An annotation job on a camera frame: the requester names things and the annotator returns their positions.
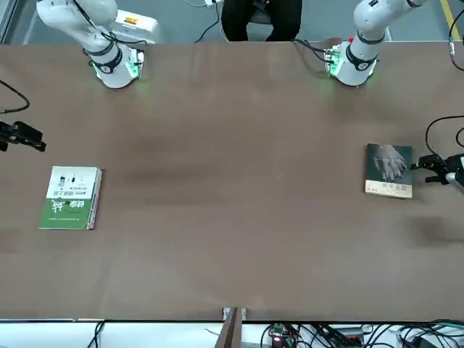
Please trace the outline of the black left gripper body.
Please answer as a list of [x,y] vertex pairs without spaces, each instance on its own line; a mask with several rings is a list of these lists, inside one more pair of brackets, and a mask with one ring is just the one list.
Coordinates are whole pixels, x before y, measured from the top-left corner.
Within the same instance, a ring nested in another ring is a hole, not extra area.
[[450,182],[452,175],[457,173],[457,155],[449,156],[444,159],[439,157],[439,172],[437,174],[439,182]]

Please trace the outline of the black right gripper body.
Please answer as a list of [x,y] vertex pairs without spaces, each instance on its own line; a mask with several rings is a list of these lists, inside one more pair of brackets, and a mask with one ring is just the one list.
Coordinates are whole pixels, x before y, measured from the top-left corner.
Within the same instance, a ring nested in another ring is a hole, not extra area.
[[15,135],[11,132],[11,125],[1,121],[0,125],[0,151],[6,152],[10,144],[16,144]]

